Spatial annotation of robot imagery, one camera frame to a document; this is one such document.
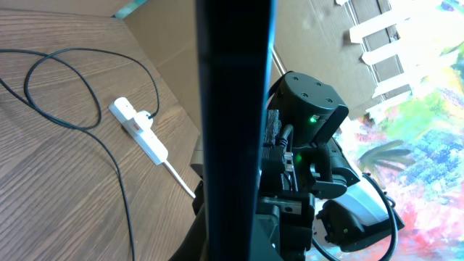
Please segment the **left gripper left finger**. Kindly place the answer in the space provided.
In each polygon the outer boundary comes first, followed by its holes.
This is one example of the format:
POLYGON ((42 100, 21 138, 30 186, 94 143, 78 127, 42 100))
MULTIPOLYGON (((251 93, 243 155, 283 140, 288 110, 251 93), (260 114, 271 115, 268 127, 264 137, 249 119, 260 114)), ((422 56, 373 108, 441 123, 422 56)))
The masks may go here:
POLYGON ((201 206, 185 239, 169 261, 208 261, 206 213, 201 206))

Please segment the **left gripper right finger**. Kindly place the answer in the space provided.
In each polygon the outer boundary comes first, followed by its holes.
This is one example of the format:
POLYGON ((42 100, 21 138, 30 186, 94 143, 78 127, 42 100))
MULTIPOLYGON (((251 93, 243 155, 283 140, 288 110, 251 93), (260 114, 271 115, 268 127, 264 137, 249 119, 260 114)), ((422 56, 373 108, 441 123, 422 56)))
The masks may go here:
POLYGON ((282 261, 281 256, 270 240, 275 227, 270 218, 256 217, 254 219, 252 261, 282 261))

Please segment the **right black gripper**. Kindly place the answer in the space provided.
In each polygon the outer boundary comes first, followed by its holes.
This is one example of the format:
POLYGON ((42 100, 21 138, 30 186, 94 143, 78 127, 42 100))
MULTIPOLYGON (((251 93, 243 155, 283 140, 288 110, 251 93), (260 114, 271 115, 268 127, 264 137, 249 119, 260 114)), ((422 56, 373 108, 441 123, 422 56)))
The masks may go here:
POLYGON ((305 260, 312 243, 314 198, 301 191, 294 170, 293 126, 269 109, 260 156, 256 217, 281 260, 305 260))

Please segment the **Samsung Galaxy smartphone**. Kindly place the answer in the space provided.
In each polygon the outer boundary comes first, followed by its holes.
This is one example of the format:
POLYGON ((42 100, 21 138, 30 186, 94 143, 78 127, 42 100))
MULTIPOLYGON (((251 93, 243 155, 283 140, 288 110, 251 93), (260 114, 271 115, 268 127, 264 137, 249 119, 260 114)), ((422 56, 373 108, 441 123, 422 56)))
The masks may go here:
POLYGON ((276 1, 196 1, 210 260, 248 260, 276 1))

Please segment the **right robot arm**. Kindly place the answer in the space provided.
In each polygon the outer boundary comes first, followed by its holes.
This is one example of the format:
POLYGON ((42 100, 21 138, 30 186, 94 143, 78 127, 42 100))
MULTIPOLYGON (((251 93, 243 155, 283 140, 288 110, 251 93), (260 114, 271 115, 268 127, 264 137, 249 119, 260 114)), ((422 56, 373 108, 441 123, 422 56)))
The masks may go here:
POLYGON ((310 249, 329 253, 315 237, 343 252, 389 239, 390 260, 404 227, 368 173, 356 171, 334 138, 349 113, 336 90, 300 72, 283 74, 269 90, 257 181, 253 260, 303 260, 310 249))

